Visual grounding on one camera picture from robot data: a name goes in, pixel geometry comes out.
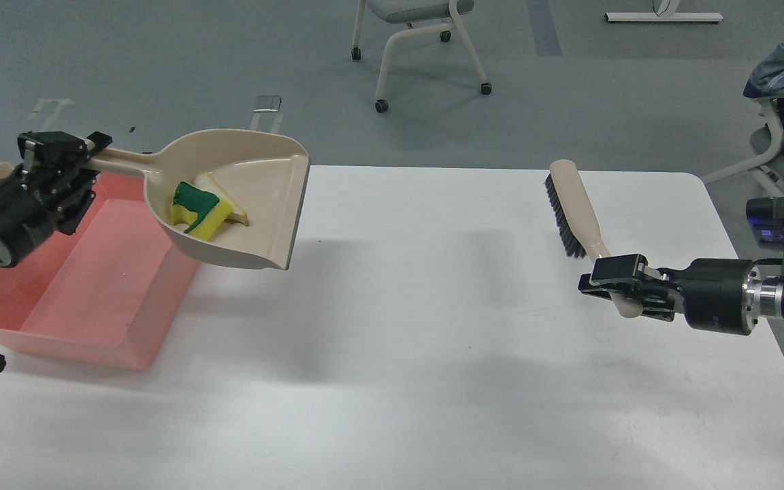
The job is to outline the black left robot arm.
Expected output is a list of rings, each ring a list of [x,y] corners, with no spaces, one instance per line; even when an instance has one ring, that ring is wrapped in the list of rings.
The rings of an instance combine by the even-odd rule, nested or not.
[[[74,235],[96,198],[99,180],[91,161],[112,137],[94,131],[25,131],[18,136],[19,164],[0,174],[0,269],[15,269],[53,235]],[[16,293],[0,294],[0,321],[25,313]],[[0,353],[0,373],[7,365]]]

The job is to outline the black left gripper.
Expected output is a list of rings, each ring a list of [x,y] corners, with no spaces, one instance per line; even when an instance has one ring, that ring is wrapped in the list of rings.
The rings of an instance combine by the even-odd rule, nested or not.
[[[18,136],[22,167],[0,180],[0,267],[15,267],[53,233],[74,235],[96,198],[96,171],[81,167],[109,148],[112,136],[64,131]]]

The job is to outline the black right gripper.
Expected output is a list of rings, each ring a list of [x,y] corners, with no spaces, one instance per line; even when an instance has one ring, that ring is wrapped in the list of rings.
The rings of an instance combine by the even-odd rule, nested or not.
[[[774,316],[774,281],[760,273],[754,261],[696,259],[687,269],[653,269],[644,255],[613,255],[597,259],[588,283],[579,287],[588,297],[611,301],[625,319],[670,322],[676,303],[665,291],[606,291],[598,287],[641,287],[666,281],[675,284],[688,325],[700,331],[747,336],[758,319]]]

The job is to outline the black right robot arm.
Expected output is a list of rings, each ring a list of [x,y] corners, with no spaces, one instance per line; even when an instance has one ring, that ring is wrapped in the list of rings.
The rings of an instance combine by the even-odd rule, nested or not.
[[[578,290],[610,299],[618,293],[648,319],[672,321],[681,313],[694,329],[747,336],[759,319],[784,320],[784,197],[750,199],[746,217],[760,248],[779,259],[695,259],[687,269],[651,269],[644,255],[598,259]]]

